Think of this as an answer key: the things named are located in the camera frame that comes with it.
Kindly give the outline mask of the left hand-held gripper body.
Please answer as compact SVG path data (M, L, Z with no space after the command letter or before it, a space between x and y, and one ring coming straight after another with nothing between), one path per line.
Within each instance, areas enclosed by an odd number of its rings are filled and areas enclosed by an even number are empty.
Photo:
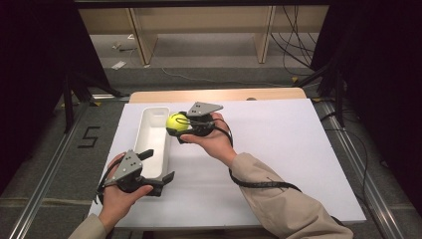
M151 185L153 189L148 196L159 197L162 193L163 182L142 176L143 164L136 155L137 153L133 150L125 154L113 175L113 182L125 193L134 192L144 185Z

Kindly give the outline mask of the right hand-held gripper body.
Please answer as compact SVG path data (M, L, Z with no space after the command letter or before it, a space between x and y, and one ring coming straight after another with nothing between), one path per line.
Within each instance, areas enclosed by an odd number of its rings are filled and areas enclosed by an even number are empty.
M214 129L212 113L222 110L221 105L196 102L186 113L190 129L188 132L197 136L206 136Z

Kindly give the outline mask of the yellow tennis ball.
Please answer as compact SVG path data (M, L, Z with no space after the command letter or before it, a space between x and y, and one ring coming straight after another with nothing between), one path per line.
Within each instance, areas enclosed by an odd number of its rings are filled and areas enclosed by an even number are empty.
M179 131L187 130L189 128L189 120L179 114L172 114L166 120L166 127L174 128Z

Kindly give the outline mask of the white plastic bin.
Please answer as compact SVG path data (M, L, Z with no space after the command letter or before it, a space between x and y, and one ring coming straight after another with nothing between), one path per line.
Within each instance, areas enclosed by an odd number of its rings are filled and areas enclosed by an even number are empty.
M153 156L142 162L141 175L148 179L162 179L168 172L170 137L166 121L169 113L169 108L158 107L144 109L141 115L134 151L142 153L148 149L153 150Z

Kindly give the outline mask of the person's left hand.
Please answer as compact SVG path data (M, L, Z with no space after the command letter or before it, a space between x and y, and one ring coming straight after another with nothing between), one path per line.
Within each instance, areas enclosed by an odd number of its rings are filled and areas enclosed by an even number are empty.
M114 226L129 212L131 206L141 197L147 195L153 187L144 185L131 193L121 191L117 186L108 186L104 192L103 208L99 220L109 234Z

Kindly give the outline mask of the person's right hand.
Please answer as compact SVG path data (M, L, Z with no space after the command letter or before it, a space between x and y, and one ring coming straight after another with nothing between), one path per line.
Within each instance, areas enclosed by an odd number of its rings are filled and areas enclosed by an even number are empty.
M231 167L237 152L234 150L229 137L229 127L221 114L212 113L211 116L215 122L216 129L210 134L203 137L194 134L183 134L180 138L185 142L198 144L211 157L218 159L227 167Z

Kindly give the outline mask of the wooden table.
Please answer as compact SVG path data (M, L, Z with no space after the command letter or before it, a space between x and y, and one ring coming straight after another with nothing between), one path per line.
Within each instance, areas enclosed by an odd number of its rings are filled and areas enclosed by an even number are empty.
M300 88L135 92L131 104L305 99Z

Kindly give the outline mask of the black tripod stand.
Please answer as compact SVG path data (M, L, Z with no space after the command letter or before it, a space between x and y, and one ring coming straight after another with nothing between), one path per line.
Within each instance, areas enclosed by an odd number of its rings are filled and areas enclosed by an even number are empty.
M294 88L302 88L316 79L321 78L317 93L320 97L328 97L334 93L334 112L333 115L341 127L344 127L342 115L342 96L344 93L343 78L341 71L337 67L326 65L303 80L296 81L293 84Z
M82 73L67 74L63 79L62 86L66 113L65 132L69 132L72 129L75 121L73 95L75 95L80 102L88 103L93 98L93 94L90 92L89 87L95 87L116 98L126 97L126 94L113 89L110 85Z

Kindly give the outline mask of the white board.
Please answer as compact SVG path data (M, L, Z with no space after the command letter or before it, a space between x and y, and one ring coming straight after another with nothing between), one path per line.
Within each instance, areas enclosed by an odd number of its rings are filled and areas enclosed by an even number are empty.
M342 223L365 221L310 100L230 101L222 107L237 151L265 162ZM161 196L139 199L119 227L155 231L258 226L227 167L201 147L174 140L168 168L175 177Z

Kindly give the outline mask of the black curtain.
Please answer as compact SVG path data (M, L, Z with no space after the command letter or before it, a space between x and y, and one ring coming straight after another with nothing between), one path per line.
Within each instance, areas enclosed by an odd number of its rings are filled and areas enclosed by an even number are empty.
M0 194L36 144L64 82L108 87L74 0L0 0Z
M340 63L347 94L408 199L422 214L422 0L331 0L312 69L328 63L354 20Z

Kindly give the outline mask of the metal floor rail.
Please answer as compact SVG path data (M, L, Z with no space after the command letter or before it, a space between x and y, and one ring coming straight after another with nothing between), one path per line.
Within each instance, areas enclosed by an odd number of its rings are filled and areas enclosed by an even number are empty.
M345 126L341 127L335 116L333 103L322 102L320 108L323 115L321 122L328 121L330 128L326 131L332 131L339 140L346 157L361 183L357 198L363 203L372 221L381 234L382 239L404 239L404 234L400 229L398 222L389 209L380 191L376 187L372 176L369 173L369 157L363 140L355 133L348 130Z
M25 207L17 222L15 223L13 230L8 236L8 239L25 239L31 224L33 223L35 216L37 215L37 212L42 205L42 201L47 194L59 167L61 166L69 145L74 137L75 131L79 126L81 118L85 115L88 108L88 103L79 104L78 108L76 109L76 115L72 117L73 122L62 136L60 143L55 150L55 153L50 158L49 164L44 170L44 173L37 186L35 187L34 192L25 203Z

